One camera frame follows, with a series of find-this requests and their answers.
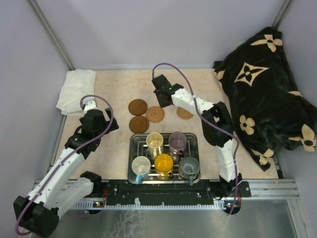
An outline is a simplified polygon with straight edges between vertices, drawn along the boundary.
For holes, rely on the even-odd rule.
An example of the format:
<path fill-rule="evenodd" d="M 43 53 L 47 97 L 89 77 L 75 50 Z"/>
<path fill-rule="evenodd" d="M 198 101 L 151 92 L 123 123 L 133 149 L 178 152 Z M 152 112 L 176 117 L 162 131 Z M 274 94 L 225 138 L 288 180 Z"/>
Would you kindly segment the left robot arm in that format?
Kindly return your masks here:
<path fill-rule="evenodd" d="M 103 191 L 100 175 L 86 171 L 70 187 L 63 190 L 73 172 L 96 151 L 101 138 L 119 128 L 113 110 L 104 112 L 91 109 L 80 118 L 81 125 L 69 137 L 65 148 L 42 181 L 27 196 L 18 196 L 13 208 L 16 215 L 16 233 L 19 228 L 27 229 L 47 238 L 56 229 L 60 218 L 80 199 L 91 195 L 99 196 Z"/>

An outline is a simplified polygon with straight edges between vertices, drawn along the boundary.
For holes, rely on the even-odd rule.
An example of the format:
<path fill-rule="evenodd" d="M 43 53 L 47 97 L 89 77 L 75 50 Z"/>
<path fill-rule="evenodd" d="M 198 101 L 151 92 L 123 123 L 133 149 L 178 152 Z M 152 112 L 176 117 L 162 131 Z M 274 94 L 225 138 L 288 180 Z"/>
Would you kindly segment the dark wooden coaster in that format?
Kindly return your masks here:
<path fill-rule="evenodd" d="M 147 103 L 142 99 L 132 100 L 128 105 L 128 111 L 134 116 L 143 115 L 148 109 Z"/>
<path fill-rule="evenodd" d="M 149 121 L 144 116 L 135 116 L 130 120 L 129 128 L 133 133 L 144 133 L 149 128 Z"/>

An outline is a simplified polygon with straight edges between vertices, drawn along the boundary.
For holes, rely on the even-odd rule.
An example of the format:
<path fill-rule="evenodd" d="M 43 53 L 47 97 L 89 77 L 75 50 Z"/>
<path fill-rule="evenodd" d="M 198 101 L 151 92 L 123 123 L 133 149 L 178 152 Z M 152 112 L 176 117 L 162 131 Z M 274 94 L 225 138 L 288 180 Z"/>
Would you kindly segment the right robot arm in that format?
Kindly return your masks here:
<path fill-rule="evenodd" d="M 220 185 L 217 197 L 233 196 L 239 190 L 233 158 L 233 125 L 223 102 L 211 103 L 195 97 L 182 85 L 172 85 L 164 75 L 152 78 L 154 93 L 162 108 L 174 105 L 200 117 L 205 140 L 216 149 Z"/>

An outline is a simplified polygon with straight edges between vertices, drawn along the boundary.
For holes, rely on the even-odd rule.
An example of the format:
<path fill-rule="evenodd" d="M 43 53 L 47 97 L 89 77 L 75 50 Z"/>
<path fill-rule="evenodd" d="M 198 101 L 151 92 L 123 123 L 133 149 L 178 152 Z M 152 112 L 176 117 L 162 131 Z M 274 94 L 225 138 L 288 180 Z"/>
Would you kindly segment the woven rattan coaster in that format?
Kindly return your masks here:
<path fill-rule="evenodd" d="M 146 111 L 146 118 L 149 122 L 157 123 L 164 119 L 164 110 L 159 106 L 149 107 Z"/>
<path fill-rule="evenodd" d="M 181 119 L 185 119 L 185 120 L 191 119 L 194 116 L 193 114 L 183 109 L 182 107 L 178 107 L 176 113 Z"/>

